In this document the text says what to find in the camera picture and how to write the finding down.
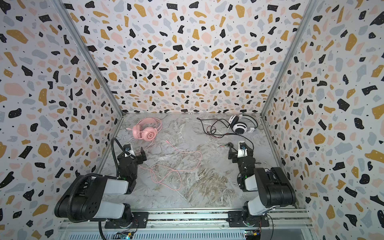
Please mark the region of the pink headphones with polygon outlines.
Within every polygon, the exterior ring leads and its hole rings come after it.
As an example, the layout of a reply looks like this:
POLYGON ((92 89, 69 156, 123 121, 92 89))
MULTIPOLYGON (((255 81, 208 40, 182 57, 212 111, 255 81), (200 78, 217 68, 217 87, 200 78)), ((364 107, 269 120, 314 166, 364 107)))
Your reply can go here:
POLYGON ((158 118, 144 118, 140 120, 132 128, 126 128, 127 131, 131 131, 133 137, 137 140, 144 140, 146 142, 152 142, 158 133, 162 130, 162 121, 158 118))

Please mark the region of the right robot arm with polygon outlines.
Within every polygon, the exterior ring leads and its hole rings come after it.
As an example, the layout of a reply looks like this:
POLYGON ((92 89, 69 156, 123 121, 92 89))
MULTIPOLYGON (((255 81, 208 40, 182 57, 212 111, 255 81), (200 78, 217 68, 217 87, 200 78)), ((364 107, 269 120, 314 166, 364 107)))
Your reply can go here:
POLYGON ((258 193, 253 200, 245 202, 241 211, 228 212, 229 227, 268 227, 268 212, 296 204, 294 188, 282 168, 257 167, 253 150, 246 143, 240 142, 237 150, 232 143, 228 143, 227 146, 228 159, 239 168, 237 176, 239 188, 243 192, 258 193))

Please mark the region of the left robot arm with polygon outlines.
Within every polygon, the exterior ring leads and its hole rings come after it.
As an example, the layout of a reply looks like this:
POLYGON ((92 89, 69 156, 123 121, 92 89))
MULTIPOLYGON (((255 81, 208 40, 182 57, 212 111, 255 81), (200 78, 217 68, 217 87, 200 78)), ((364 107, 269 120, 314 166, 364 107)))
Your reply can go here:
POLYGON ((129 195, 138 178, 138 167, 147 160, 144 149, 135 153, 130 144, 119 145, 122 153, 112 153, 117 175, 79 175, 59 199, 54 214, 72 223, 105 222, 106 229, 144 229, 147 212, 133 212, 127 203, 112 203, 105 195, 129 195))

